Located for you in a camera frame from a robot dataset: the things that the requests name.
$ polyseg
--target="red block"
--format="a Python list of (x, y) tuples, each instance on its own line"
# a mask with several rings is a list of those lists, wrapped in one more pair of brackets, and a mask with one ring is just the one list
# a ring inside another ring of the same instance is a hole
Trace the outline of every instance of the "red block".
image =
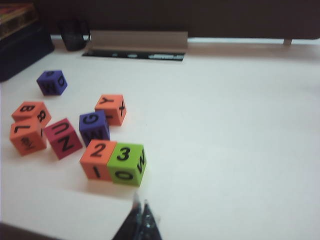
[(111, 181), (107, 163), (117, 142), (92, 139), (80, 159), (80, 164), (88, 179)]
[(109, 125), (121, 126), (127, 109), (122, 95), (101, 95), (95, 105), (95, 111), (103, 110)]
[(36, 117), (13, 123), (10, 141), (22, 156), (47, 148), (47, 138)]
[(43, 101), (24, 101), (11, 116), (16, 122), (37, 117), (42, 128), (46, 127), (51, 119)]
[(82, 148), (76, 131), (67, 118), (47, 126), (44, 132), (59, 159)]

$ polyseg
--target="pink block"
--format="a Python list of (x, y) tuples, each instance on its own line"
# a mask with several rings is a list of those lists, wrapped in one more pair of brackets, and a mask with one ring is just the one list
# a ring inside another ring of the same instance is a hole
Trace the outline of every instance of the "pink block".
[(47, 126), (44, 133), (59, 159), (82, 148), (76, 131), (67, 118)]

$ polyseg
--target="purple block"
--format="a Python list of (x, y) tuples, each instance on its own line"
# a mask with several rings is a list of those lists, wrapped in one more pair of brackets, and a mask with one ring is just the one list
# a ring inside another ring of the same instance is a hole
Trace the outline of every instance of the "purple block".
[(68, 86), (61, 70), (45, 71), (36, 80), (43, 95), (61, 95)]
[(110, 140), (109, 125), (103, 110), (80, 115), (79, 131), (86, 146), (91, 139)]

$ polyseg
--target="black cup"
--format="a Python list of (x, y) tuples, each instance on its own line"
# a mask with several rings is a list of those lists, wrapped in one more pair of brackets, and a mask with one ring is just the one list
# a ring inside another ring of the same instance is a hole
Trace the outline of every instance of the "black cup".
[(90, 40), (90, 31), (85, 21), (77, 19), (60, 20), (57, 25), (68, 51), (83, 49)]

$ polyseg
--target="printed number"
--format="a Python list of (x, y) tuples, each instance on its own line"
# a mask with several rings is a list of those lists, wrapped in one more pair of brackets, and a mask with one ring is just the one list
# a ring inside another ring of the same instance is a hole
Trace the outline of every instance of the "printed number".
[(119, 179), (123, 179), (123, 180), (131, 180), (134, 178), (134, 176), (126, 171), (116, 171), (115, 172), (115, 176)]
[(90, 155), (90, 157), (101, 157), (102, 156), (101, 154), (98, 154), (98, 153), (100, 153), (103, 149), (105, 149), (106, 145), (104, 143), (99, 143), (99, 144), (95, 145), (94, 148), (97, 149), (98, 147), (100, 147), (100, 149), (98, 151), (95, 151), (94, 153), (92, 153)]
[(129, 147), (123, 147), (123, 148), (120, 149), (120, 151), (123, 151), (121, 154), (124, 157), (116, 156), (116, 159), (118, 159), (120, 161), (127, 160), (129, 158), (130, 148)]
[(100, 173), (98, 171), (98, 168), (96, 166), (93, 167), (94, 173), (96, 175), (96, 177), (99, 179), (100, 178)]

